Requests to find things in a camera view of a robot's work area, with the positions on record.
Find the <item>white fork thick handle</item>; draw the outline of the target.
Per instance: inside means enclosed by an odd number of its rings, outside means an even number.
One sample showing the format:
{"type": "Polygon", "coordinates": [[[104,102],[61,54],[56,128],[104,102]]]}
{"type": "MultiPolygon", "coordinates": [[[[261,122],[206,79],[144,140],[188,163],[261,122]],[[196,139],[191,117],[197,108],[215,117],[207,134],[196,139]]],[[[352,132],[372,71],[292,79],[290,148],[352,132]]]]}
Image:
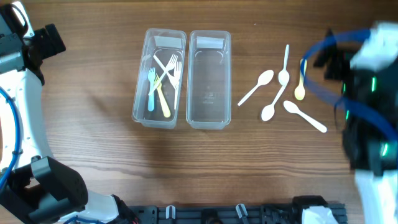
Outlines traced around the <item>white fork thick handle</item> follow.
{"type": "Polygon", "coordinates": [[[155,108],[154,95],[153,95],[153,91],[152,91],[153,87],[154,87],[154,82],[155,82],[155,68],[154,67],[149,69],[147,77],[148,77],[148,80],[150,83],[147,109],[148,109],[148,111],[153,111],[155,108]]]}

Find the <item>yellow plastic fork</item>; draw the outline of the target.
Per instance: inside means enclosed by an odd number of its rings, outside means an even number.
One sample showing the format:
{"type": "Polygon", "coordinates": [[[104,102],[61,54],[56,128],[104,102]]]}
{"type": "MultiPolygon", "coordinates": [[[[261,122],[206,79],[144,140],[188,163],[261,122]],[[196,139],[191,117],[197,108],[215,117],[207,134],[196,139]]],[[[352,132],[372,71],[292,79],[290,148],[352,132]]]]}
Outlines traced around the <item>yellow plastic fork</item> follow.
{"type": "Polygon", "coordinates": [[[169,118],[171,116],[170,108],[167,104],[165,96],[162,91],[162,84],[160,83],[159,86],[156,88],[157,96],[159,97],[160,107],[162,110],[162,114],[165,118],[169,118]]]}

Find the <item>slim white fork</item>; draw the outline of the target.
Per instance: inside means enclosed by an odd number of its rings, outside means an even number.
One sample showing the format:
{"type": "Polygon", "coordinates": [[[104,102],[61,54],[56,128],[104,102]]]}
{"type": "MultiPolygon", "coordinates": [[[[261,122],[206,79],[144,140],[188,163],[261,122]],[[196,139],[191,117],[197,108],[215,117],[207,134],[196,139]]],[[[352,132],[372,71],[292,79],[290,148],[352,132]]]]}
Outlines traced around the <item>slim white fork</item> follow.
{"type": "Polygon", "coordinates": [[[163,77],[175,67],[175,64],[177,63],[178,60],[178,56],[175,54],[172,54],[168,64],[166,65],[163,74],[159,77],[159,79],[154,83],[154,87],[153,87],[153,92],[155,91],[155,89],[159,86],[159,84],[161,83],[163,77]]]}

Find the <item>thin bent white fork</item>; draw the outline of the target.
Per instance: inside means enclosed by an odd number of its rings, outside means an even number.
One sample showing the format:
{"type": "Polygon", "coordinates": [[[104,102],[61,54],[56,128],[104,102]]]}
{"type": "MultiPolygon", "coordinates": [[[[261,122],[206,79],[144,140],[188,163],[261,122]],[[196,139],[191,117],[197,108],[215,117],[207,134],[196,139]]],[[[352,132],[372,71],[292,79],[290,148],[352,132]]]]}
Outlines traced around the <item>thin bent white fork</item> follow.
{"type": "Polygon", "coordinates": [[[172,86],[176,90],[177,89],[176,78],[171,76],[169,71],[175,68],[175,64],[177,63],[178,56],[175,54],[172,54],[172,56],[166,66],[163,65],[163,63],[159,60],[159,58],[156,55],[153,55],[153,58],[158,63],[159,67],[164,71],[164,75],[168,76],[172,86]]]}

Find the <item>white spoon diagonal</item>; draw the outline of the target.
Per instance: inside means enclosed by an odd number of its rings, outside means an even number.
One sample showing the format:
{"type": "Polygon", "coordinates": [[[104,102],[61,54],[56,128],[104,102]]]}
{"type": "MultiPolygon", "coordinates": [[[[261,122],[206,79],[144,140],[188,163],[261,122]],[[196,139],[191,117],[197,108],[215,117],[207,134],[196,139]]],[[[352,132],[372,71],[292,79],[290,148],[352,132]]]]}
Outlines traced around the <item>white spoon diagonal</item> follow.
{"type": "Polygon", "coordinates": [[[241,106],[260,86],[268,84],[274,76],[273,70],[266,70],[259,75],[256,85],[246,93],[243,98],[238,102],[238,106],[241,106]]]}

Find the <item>white spoon thin handle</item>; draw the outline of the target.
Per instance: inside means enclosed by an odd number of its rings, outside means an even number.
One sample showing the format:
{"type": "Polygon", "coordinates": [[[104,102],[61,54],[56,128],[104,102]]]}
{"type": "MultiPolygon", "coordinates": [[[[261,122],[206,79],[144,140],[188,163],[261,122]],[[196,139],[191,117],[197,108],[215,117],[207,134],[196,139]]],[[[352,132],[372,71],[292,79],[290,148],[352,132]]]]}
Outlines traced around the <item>white spoon thin handle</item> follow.
{"type": "Polygon", "coordinates": [[[289,59],[289,49],[290,49],[290,45],[287,44],[285,47],[283,68],[278,74],[278,81],[282,86],[286,86],[290,79],[289,73],[287,71],[287,63],[288,63],[288,59],[289,59]]]}

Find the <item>yellow plastic spoon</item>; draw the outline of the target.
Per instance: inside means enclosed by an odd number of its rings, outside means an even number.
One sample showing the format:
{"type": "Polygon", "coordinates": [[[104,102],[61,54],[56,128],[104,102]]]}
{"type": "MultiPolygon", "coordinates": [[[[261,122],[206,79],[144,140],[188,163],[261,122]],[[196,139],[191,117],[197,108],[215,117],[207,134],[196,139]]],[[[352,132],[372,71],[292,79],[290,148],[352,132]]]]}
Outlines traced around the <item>yellow plastic spoon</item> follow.
{"type": "Polygon", "coordinates": [[[302,101],[305,97],[304,75],[302,72],[300,72],[298,86],[294,91],[294,96],[299,101],[302,101]]]}

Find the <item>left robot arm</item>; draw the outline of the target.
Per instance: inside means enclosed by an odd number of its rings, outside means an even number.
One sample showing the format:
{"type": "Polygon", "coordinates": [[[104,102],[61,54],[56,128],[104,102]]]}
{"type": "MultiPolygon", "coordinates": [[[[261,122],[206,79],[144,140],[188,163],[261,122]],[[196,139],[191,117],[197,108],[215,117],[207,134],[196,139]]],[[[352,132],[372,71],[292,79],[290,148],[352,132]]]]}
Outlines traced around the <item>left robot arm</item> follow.
{"type": "Polygon", "coordinates": [[[88,190],[49,147],[40,68],[65,49],[55,25],[32,28],[20,1],[1,6],[1,205],[23,223],[139,223],[119,197],[88,190]]]}

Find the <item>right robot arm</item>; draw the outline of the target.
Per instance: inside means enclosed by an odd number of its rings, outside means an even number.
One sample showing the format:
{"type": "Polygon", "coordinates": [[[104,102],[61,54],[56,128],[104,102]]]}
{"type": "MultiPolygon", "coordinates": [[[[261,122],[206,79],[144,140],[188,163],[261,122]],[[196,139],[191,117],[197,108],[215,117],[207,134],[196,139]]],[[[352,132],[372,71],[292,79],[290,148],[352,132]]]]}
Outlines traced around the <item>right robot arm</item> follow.
{"type": "Polygon", "coordinates": [[[303,56],[317,55],[325,78],[342,82],[336,94],[300,71],[308,90],[343,110],[343,149],[354,172],[366,223],[397,223],[397,23],[329,32],[303,56]]]}

